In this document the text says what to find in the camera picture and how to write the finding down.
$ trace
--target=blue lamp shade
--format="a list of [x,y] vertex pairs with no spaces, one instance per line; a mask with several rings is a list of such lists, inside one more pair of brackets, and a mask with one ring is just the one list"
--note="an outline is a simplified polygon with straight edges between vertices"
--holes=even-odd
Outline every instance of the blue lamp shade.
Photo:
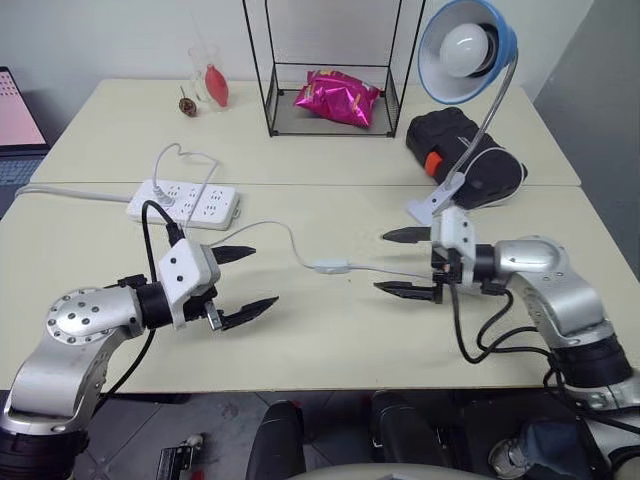
[[[466,77],[454,77],[440,58],[442,43],[462,24],[480,25],[491,42],[490,63]],[[418,50],[418,73],[427,93],[447,105],[464,103],[480,94],[516,55],[518,40],[502,14],[485,0],[453,0],[431,18]]]

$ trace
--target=white table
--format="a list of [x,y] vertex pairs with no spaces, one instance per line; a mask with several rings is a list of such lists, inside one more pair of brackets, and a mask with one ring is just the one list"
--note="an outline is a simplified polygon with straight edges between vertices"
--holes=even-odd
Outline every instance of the white table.
[[[133,184],[67,185],[125,194]],[[278,219],[296,233],[310,261],[348,258],[430,273],[429,245],[380,240],[411,225],[404,203],[430,192],[414,187],[239,185],[242,214],[232,230]],[[39,194],[20,197],[0,222],[0,388],[8,388],[43,331],[51,302],[81,286],[106,285],[148,272],[142,232],[125,206]],[[478,240],[493,243],[528,234],[548,235],[568,250],[574,268],[599,291],[618,337],[640,365],[640,287],[581,189],[525,187],[509,205],[472,213]],[[200,241],[223,232],[194,230]],[[153,228],[156,255],[167,250],[164,229]],[[287,235],[275,226],[249,230],[234,241],[258,253],[222,267],[217,305],[227,312],[280,295],[252,323],[212,334],[206,321],[180,332],[158,331],[128,392],[354,389],[418,387],[524,387],[539,385],[546,365],[532,354],[494,355],[478,366],[462,359],[444,305],[401,300],[372,286],[394,275],[353,272],[325,276],[294,260]],[[481,323],[501,300],[463,297],[463,328],[470,348]],[[504,331],[529,320],[522,304]],[[126,343],[110,363],[118,378],[143,339]],[[520,342],[540,345],[534,334]]]
[[[153,161],[171,142],[216,156],[217,183],[283,185],[434,185],[405,146],[409,122],[445,108],[410,86],[398,135],[389,138],[270,138],[257,83],[231,84],[232,109],[188,118],[177,108],[179,80],[105,80],[71,122],[33,182],[135,182],[151,176]],[[481,122],[496,90],[461,105]],[[489,133],[529,169],[527,185],[580,185],[533,105],[512,87]],[[206,161],[188,165],[169,156],[159,177],[201,182]]]

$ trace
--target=white power strip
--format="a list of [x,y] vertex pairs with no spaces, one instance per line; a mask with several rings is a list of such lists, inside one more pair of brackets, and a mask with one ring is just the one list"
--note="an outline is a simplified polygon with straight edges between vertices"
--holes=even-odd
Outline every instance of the white power strip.
[[[187,221],[201,185],[200,183],[158,180],[158,186],[175,200],[173,205],[170,207],[163,206],[163,208],[178,224],[183,225]],[[211,230],[226,230],[229,228],[231,220],[238,216],[239,199],[238,192],[233,187],[207,185],[191,216],[189,226]],[[157,201],[153,193],[151,180],[145,180],[131,199],[131,202],[129,202],[127,215],[132,220],[142,221],[142,204],[146,200]],[[160,214],[153,208],[147,210],[147,220],[149,223],[165,223]]]

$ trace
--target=laptop screen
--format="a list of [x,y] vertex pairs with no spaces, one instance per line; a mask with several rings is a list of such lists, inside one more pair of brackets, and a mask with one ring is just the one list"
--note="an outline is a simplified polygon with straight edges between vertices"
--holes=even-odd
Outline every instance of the laptop screen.
[[0,151],[47,147],[38,125],[6,67],[0,67]]

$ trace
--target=black wire frame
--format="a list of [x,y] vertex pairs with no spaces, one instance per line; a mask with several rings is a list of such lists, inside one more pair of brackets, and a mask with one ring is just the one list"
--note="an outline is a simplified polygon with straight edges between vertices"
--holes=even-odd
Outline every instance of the black wire frame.
[[[251,30],[251,20],[249,18],[249,11],[247,8],[247,0],[242,0],[242,7],[244,9],[245,21],[247,23],[247,32],[249,34],[249,44],[251,46],[251,54],[253,56],[253,65],[256,70],[256,76],[258,79],[258,89],[260,91],[260,99],[262,101],[262,106],[264,110],[264,116],[267,123],[267,130],[269,132],[269,136],[277,136],[277,135],[317,135],[317,136],[374,136],[374,137],[395,137],[398,130],[398,123],[400,122],[400,112],[402,111],[402,105],[404,103],[404,97],[407,90],[407,83],[409,81],[409,74],[411,73],[411,65],[413,63],[413,56],[415,54],[416,44],[418,42],[418,34],[420,31],[420,24],[422,22],[422,17],[425,10],[426,0],[420,1],[420,14],[418,15],[418,19],[416,22],[415,33],[413,35],[413,42],[411,44],[411,53],[409,55],[409,62],[407,65],[407,70],[404,75],[404,83],[402,84],[402,94],[398,98],[398,92],[396,90],[396,84],[393,78],[393,74],[391,72],[391,64],[394,59],[394,52],[396,47],[396,37],[398,33],[398,24],[400,21],[400,15],[402,13],[402,4],[403,2],[408,0],[399,0],[398,1],[398,9],[396,12],[396,20],[393,29],[393,37],[391,39],[391,51],[389,53],[389,60],[386,64],[380,65],[369,65],[369,64],[339,64],[339,63],[301,63],[301,62],[281,62],[276,61],[275,51],[273,48],[273,33],[271,30],[271,20],[269,17],[269,0],[264,0],[264,9],[265,16],[267,20],[267,31],[269,36],[269,48],[271,51],[271,75],[269,78],[269,89],[266,92],[262,86],[262,78],[260,77],[260,68],[258,66],[258,57],[256,55],[256,48],[253,38],[253,33]],[[292,92],[295,90],[280,88],[278,83],[278,73],[277,66],[278,65],[301,65],[301,66],[309,66],[309,67],[364,67],[364,68],[385,68],[387,71],[386,80],[384,90],[381,92],[380,97],[384,99],[385,109],[387,114],[387,120],[389,122],[389,129],[383,133],[377,132],[369,132],[364,129],[357,129],[357,133],[355,131],[349,133],[343,132],[313,132],[313,131],[304,131],[304,132],[285,132],[279,131],[277,128],[276,120],[278,116],[278,103],[280,97],[285,95],[286,92]]]

